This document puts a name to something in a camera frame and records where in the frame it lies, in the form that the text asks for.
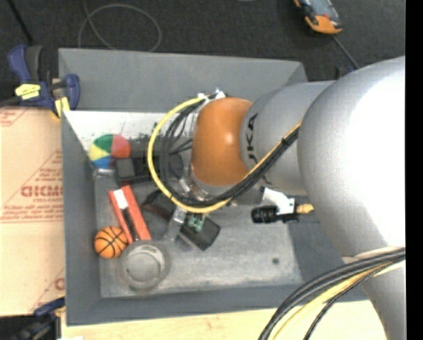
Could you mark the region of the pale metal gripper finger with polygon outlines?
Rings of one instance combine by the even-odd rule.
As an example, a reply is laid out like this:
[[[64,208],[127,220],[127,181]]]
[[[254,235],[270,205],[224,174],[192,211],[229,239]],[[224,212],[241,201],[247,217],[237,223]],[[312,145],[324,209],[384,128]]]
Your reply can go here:
[[[185,210],[183,208],[176,208],[171,216],[164,238],[170,241],[174,241],[185,221]]]

